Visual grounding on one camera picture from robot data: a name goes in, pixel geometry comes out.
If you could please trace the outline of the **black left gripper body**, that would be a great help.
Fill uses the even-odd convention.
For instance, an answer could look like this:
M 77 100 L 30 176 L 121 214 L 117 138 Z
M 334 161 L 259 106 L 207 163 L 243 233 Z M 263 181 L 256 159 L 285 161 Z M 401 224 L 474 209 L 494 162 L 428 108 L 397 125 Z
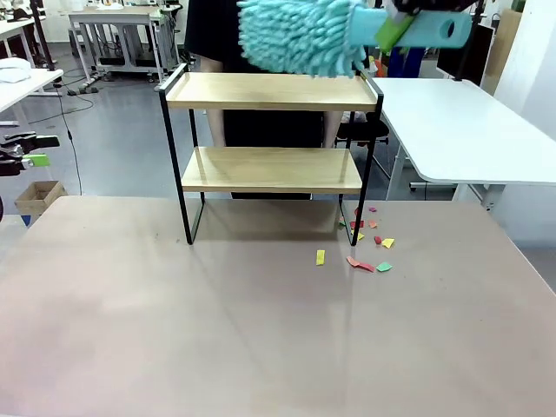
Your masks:
M 23 170 L 23 148 L 20 145 L 1 147 L 0 176 L 16 176 Z

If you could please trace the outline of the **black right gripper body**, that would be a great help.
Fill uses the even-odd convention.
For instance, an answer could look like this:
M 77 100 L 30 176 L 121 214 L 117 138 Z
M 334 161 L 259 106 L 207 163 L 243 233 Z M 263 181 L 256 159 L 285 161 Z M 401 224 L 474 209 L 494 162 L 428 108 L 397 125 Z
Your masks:
M 474 0 L 393 0 L 392 4 L 401 13 L 411 16 L 421 11 L 461 12 L 470 7 Z

